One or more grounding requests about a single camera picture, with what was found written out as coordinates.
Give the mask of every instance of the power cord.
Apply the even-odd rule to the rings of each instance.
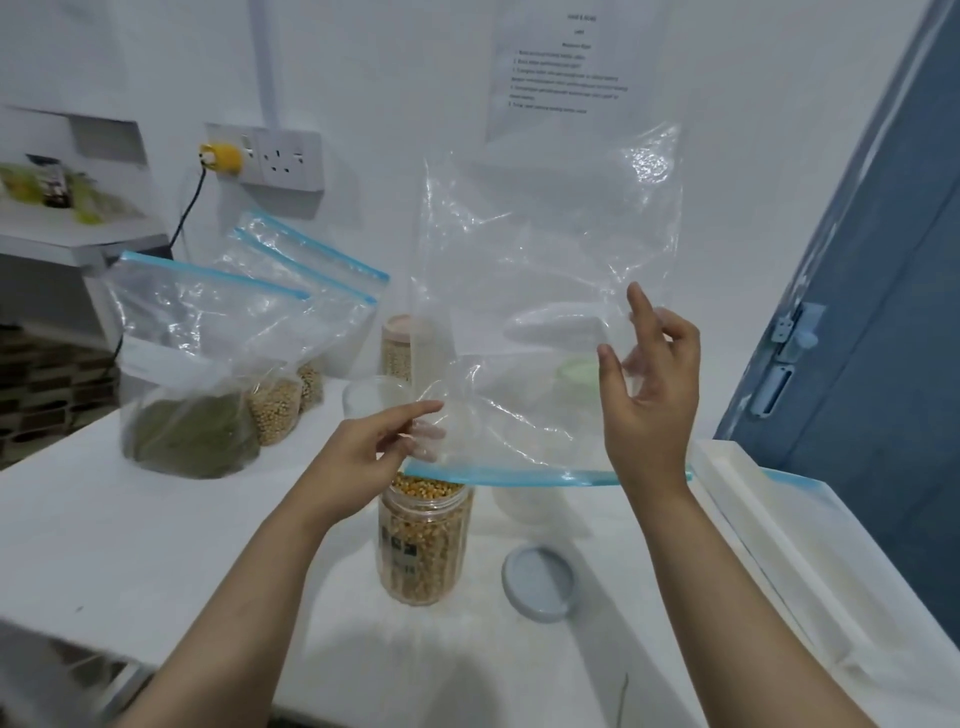
[[[167,252],[170,254],[170,257],[173,257],[174,244],[177,242],[177,238],[180,237],[180,233],[183,232],[183,223],[186,222],[187,215],[190,214],[190,210],[193,209],[193,205],[197,203],[197,198],[200,197],[200,191],[204,188],[204,180],[206,179],[206,166],[201,162],[200,167],[200,180],[197,182],[197,189],[193,192],[193,197],[190,198],[190,202],[187,204],[186,209],[183,211],[183,215],[180,216],[180,221],[177,223],[177,229],[174,230],[174,236],[170,238],[170,244],[167,246]],[[116,364],[117,356],[120,355],[120,348],[123,346],[123,334],[120,334],[120,340],[117,342],[116,349],[113,350],[113,354],[110,355],[109,364],[104,368],[103,373],[100,374],[100,379],[107,376],[109,371],[113,369],[113,365]]]

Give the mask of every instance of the yellow plug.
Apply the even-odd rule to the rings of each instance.
[[[243,169],[243,156],[240,150],[225,141],[200,145],[200,164],[211,172],[224,172],[239,175]]]

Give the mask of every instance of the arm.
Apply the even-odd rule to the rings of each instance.
[[[686,487],[699,332],[670,311],[655,313],[636,283],[627,298],[637,348],[624,364],[644,379],[630,397],[613,351],[600,348],[607,453],[710,726],[872,726],[783,623]]]
[[[414,449],[414,441],[398,433],[442,406],[422,401],[342,422],[257,529],[118,728],[263,728],[307,569],[324,535],[390,485]]]

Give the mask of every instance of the hand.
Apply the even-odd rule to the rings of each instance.
[[[352,516],[387,489],[407,457],[430,459],[408,435],[443,437],[439,427],[414,422],[443,406],[436,400],[417,401],[362,420],[343,420],[287,499],[320,528]]]
[[[601,346],[597,353],[607,455],[636,503],[669,495],[685,483],[686,446],[700,397],[700,331],[673,311],[655,313],[636,283],[627,288],[627,300],[636,349],[624,367],[643,375],[639,394],[628,393],[623,367],[611,347]]]

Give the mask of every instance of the blue door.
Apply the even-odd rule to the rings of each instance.
[[[960,643],[960,5],[935,2],[717,437],[825,480]]]

